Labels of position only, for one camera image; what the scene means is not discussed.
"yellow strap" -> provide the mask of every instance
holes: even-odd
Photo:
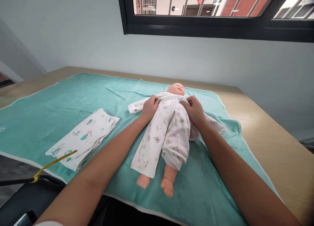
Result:
[[[42,172],[44,169],[47,169],[47,168],[51,167],[53,164],[55,164],[55,163],[61,161],[62,159],[66,158],[66,157],[68,157],[68,156],[70,156],[70,155],[72,155],[72,154],[74,154],[74,153],[76,153],[76,152],[77,152],[77,150],[74,150],[73,152],[71,152],[71,153],[69,153],[69,154],[67,154],[67,155],[65,155],[65,156],[63,156],[63,157],[60,157],[60,158],[58,158],[57,160],[55,160],[55,161],[51,162],[50,164],[48,164],[47,166],[41,168],[41,169],[34,175],[34,180],[33,180],[31,183],[37,182],[37,180],[38,180],[37,177],[39,176],[40,172]]]

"teal towel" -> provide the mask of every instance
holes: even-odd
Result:
[[[121,120],[99,150],[140,115],[130,115],[130,103],[166,91],[168,87],[143,80],[88,73],[75,75],[0,110],[0,154],[37,167],[45,166],[55,160],[45,152],[86,117],[103,108]],[[228,132],[223,138],[278,195],[242,138],[238,121],[230,119],[218,95],[191,88],[185,88],[185,93],[195,95],[204,112],[227,127]],[[145,129],[106,188],[106,195],[180,224],[246,225],[202,138],[190,142],[190,155],[178,172],[172,199],[160,186],[165,168],[162,158],[147,189],[137,186],[139,173],[130,166]],[[67,183],[76,174],[60,163],[50,167],[49,173]]]

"forearm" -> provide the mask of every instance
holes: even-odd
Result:
[[[232,198],[250,225],[300,225],[268,185],[207,123],[198,127]]]
[[[104,146],[77,175],[106,187],[112,176],[122,164],[131,145],[147,123],[137,118],[131,125]]]
[[[54,220],[65,226],[87,225],[110,179],[146,124],[141,117],[137,118],[99,150],[36,223]]]

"doll foot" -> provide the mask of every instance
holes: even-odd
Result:
[[[138,177],[137,179],[137,185],[139,185],[143,189],[147,188],[147,186],[149,185],[149,182],[150,182],[150,178],[143,174],[141,174],[140,177]]]
[[[161,182],[161,187],[168,197],[171,198],[173,196],[173,184],[169,179],[163,178],[163,181]]]

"wooden table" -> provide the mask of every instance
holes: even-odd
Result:
[[[20,82],[0,89],[0,108],[78,73],[143,79],[164,84],[179,82],[185,87],[217,93],[232,119],[241,123],[244,139],[269,175],[286,206],[302,224],[309,223],[310,214],[313,213],[314,200],[314,155],[237,87],[65,67],[36,77],[31,81]]]

